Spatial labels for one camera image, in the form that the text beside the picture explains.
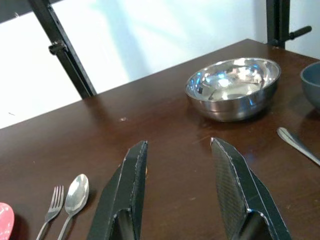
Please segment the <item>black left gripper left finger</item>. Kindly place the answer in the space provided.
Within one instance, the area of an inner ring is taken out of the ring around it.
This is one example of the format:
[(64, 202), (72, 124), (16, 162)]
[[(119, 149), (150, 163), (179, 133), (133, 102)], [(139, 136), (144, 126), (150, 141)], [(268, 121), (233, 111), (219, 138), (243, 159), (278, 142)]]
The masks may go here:
[(104, 187), (88, 240), (139, 240), (144, 208), (148, 142), (128, 149)]

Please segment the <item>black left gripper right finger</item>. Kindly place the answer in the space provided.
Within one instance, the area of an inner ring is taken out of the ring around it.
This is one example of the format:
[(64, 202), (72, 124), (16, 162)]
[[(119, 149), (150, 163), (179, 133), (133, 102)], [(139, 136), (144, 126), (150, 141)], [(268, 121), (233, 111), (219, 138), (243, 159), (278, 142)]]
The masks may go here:
[(268, 188), (230, 143), (212, 137), (218, 202), (229, 240), (292, 238)]

